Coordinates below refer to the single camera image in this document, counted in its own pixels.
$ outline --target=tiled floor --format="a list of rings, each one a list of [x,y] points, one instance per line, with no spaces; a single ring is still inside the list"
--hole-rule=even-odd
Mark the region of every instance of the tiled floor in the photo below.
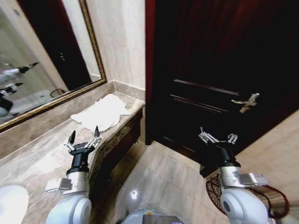
[[[95,199],[91,224],[120,224],[136,209],[156,209],[193,224],[228,224],[210,201],[199,164],[154,142],[134,144]]]

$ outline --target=mirror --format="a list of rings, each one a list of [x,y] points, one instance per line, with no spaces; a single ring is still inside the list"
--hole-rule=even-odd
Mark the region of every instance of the mirror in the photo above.
[[[1,130],[106,82],[85,0],[2,1],[0,38]]]

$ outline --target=silver door lever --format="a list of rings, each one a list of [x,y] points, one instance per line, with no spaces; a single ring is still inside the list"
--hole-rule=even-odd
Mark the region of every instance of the silver door lever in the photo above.
[[[249,106],[255,106],[257,105],[256,103],[256,98],[259,96],[260,94],[257,93],[253,93],[251,95],[251,97],[249,98],[248,101],[238,101],[238,100],[234,100],[232,99],[232,102],[234,102],[235,104],[244,104],[244,106],[241,108],[240,112],[241,113],[245,113],[247,110],[250,110]]]

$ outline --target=gold mirror frame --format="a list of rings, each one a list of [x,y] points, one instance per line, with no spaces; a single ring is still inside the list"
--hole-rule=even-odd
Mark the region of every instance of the gold mirror frame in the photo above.
[[[74,91],[70,91],[69,93],[67,93],[66,95],[63,95],[61,97],[58,97],[56,99],[53,99],[52,101],[49,101],[39,107],[36,107],[24,114],[21,114],[11,120],[8,120],[7,122],[4,122],[2,124],[0,124],[0,133],[3,132],[3,131],[6,131],[7,129],[11,128],[11,127],[14,127],[26,120],[29,120],[30,118],[33,118],[43,112],[46,112],[58,105],[61,105],[77,96],[80,96],[82,95],[83,93],[86,93],[98,86],[100,86],[101,84],[104,84],[106,82],[106,75],[105,75],[105,71],[104,71],[104,66],[102,64],[102,59],[101,59],[101,56],[100,56],[100,50],[99,50],[99,47],[98,47],[98,43],[97,43],[97,40],[95,38],[95,35],[94,35],[94,31],[93,31],[93,25],[91,23],[91,19],[90,19],[90,15],[89,15],[89,12],[88,12],[88,8],[87,8],[87,4],[86,4],[86,0],[79,0],[79,3],[80,3],[80,6],[81,6],[81,10],[82,10],[82,13],[83,13],[83,17],[84,17],[84,20],[85,20],[85,23],[86,23],[86,27],[87,27],[87,30],[88,30],[88,34],[89,34],[89,37],[90,37],[90,40],[91,40],[91,43],[92,43],[92,47],[93,47],[93,51],[94,51],[94,55],[96,57],[96,60],[97,60],[97,63],[98,63],[98,67],[99,67],[99,70],[100,70],[100,74],[101,74],[101,77],[102,79],[101,80],[98,80],[88,86],[85,86],[79,90],[74,90]]]

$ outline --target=vanity counter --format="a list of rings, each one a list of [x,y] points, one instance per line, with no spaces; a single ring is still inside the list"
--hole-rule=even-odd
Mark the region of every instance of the vanity counter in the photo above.
[[[141,114],[145,105],[143,101],[119,92],[113,94],[126,103],[126,108],[132,114],[121,115],[119,124],[100,133],[102,141],[88,157],[91,187],[101,162],[113,145],[128,133],[131,129],[130,122]],[[23,224],[45,223],[48,213],[64,197],[58,193],[46,193],[44,189],[48,180],[65,177],[66,171],[71,167],[72,156],[68,154],[64,144],[73,130],[76,130],[75,144],[89,141],[93,137],[93,132],[68,119],[0,160],[0,186],[19,184],[29,193],[29,205]]]

